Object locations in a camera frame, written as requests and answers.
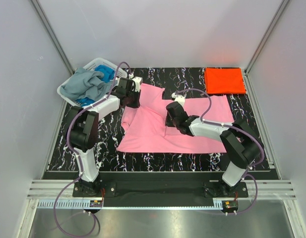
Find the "pink t-shirt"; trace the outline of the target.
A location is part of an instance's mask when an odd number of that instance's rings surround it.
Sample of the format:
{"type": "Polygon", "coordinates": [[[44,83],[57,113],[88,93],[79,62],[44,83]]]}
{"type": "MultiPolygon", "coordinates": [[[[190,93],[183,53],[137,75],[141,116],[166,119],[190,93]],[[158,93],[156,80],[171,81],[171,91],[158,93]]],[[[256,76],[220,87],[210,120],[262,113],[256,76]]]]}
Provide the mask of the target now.
{"type": "MultiPolygon", "coordinates": [[[[220,140],[209,136],[182,134],[168,115],[167,105],[173,100],[163,99],[164,89],[149,84],[141,85],[139,108],[126,107],[121,120],[124,136],[117,150],[125,153],[225,153],[220,140]]],[[[226,96],[188,98],[184,103],[188,116],[201,116],[205,120],[233,122],[233,115],[226,96]]]]}

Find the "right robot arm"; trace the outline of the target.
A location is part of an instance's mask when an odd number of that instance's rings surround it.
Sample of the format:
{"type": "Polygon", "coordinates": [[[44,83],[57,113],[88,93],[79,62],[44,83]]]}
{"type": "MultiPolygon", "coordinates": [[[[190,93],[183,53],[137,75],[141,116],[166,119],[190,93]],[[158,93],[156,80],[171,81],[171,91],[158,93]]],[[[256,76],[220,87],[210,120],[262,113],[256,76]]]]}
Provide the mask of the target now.
{"type": "Polygon", "coordinates": [[[222,195],[233,195],[246,172],[256,165],[254,161],[257,158],[260,158],[258,163],[264,160],[264,145],[244,120],[231,124],[206,121],[199,116],[189,116],[179,102],[168,104],[166,110],[166,125],[175,127],[184,135],[206,137],[223,143],[230,162],[219,184],[222,195]]]}

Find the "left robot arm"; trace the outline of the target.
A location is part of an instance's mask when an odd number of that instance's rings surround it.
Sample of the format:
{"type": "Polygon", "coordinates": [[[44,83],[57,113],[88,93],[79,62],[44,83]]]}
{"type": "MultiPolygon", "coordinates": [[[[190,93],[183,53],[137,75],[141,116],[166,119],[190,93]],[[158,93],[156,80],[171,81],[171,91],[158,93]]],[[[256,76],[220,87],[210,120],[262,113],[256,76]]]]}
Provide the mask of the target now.
{"type": "Polygon", "coordinates": [[[78,163],[78,180],[85,183],[83,189],[90,196],[101,191],[101,184],[96,181],[99,171],[93,151],[98,139],[98,122],[122,107],[139,108],[142,81],[141,77],[119,78],[118,84],[99,101],[84,108],[74,107],[71,112],[66,142],[78,163]]]}

